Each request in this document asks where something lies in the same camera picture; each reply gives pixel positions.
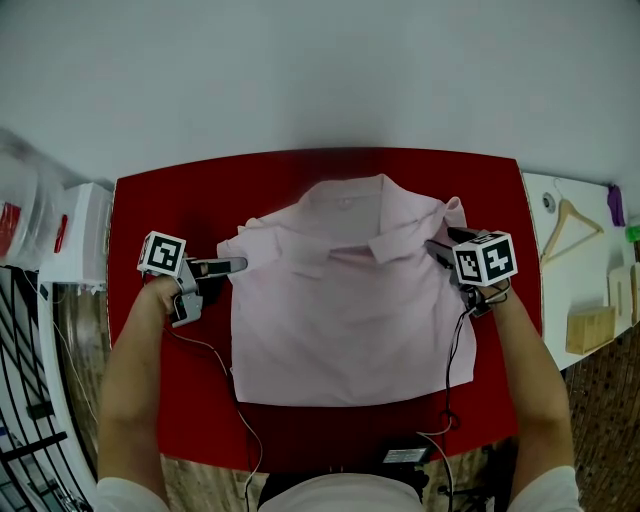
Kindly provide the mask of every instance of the person's hand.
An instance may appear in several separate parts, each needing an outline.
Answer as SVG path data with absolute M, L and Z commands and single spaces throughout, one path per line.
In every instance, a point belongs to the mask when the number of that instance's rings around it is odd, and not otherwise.
M 169 315 L 174 312 L 173 298 L 180 293 L 180 286 L 173 277 L 159 276 L 149 281 L 140 293 L 159 301 Z

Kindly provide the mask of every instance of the white box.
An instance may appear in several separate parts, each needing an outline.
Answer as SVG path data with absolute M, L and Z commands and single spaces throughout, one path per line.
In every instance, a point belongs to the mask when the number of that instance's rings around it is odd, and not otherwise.
M 458 281 L 489 286 L 518 273 L 511 235 L 494 231 L 453 247 Z
M 107 234 L 113 194 L 86 183 L 64 191 L 67 226 L 60 252 L 42 261 L 39 280 L 49 283 L 100 285 L 107 275 Z

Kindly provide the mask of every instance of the red table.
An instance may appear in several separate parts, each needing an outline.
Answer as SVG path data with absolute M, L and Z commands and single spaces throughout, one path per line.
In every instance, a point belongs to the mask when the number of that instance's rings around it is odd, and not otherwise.
M 295 202 L 325 179 L 384 173 L 398 185 L 443 201 L 457 195 L 471 227 L 511 233 L 519 274 L 514 287 L 540 330 L 540 269 L 527 196 L 515 160 L 415 149 L 312 150 L 194 162 L 118 180 L 108 257 L 108 310 L 115 341 L 140 289 L 142 241 L 156 230 L 187 240 L 190 255 L 212 258 L 237 226 Z M 215 346 L 230 365 L 230 297 L 180 334 Z M 491 315 L 474 321 L 474 381 L 451 391 L 461 426 L 446 436 L 448 455 L 513 435 L 502 353 Z M 288 408 L 243 404 L 264 444 L 265 472 L 366 464 L 382 444 L 437 431 L 444 392 L 360 408 Z M 160 450 L 169 456 L 247 469 L 247 433 L 211 351 L 165 335 L 158 419 Z M 252 464 L 257 445 L 250 444 Z

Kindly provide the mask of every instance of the forearm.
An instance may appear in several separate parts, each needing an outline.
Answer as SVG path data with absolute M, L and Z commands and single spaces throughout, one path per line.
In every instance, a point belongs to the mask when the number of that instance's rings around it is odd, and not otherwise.
M 520 430 L 569 422 L 564 380 L 518 296 L 494 307 L 509 392 Z
M 143 289 L 109 357 L 102 384 L 100 423 L 153 427 L 160 394 L 160 343 L 165 310 Z
M 145 287 L 138 294 L 109 357 L 102 383 L 98 478 L 130 480 L 167 502 L 156 435 L 166 306 L 156 290 Z

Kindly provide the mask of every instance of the clothes hanger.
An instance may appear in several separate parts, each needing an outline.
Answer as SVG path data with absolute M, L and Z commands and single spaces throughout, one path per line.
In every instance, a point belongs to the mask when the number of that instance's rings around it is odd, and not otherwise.
M 550 261 L 553 261 L 559 258 L 560 256 L 567 254 L 569 251 L 582 245 L 587 240 L 590 240 L 593 237 L 604 233 L 604 229 L 602 229 L 602 226 L 600 226 L 600 224 L 582 215 L 580 212 L 578 212 L 578 210 L 576 210 L 575 206 L 573 206 L 571 201 L 569 201 L 568 199 L 565 199 L 565 197 L 562 195 L 562 192 L 560 192 L 560 189 L 556 186 L 557 180 L 558 178 L 555 178 L 553 180 L 553 186 L 558 191 L 561 198 L 560 203 L 558 204 L 558 222 L 556 223 L 556 227 L 553 229 L 553 233 L 551 233 L 551 237 L 549 238 L 549 241 L 547 242 L 547 245 L 545 246 L 544 251 L 542 252 L 542 256 L 540 257 L 541 267 L 546 265 Z M 560 238 L 560 233 L 562 233 L 562 228 L 564 227 L 569 217 L 573 217 L 579 220 L 580 222 L 582 222 L 583 224 L 586 224 L 590 228 L 593 228 L 594 232 L 578 240 L 577 242 L 571 244 L 566 249 L 562 249 L 560 252 L 552 256 L 551 253 L 553 252 L 553 248 L 558 242 L 558 238 Z

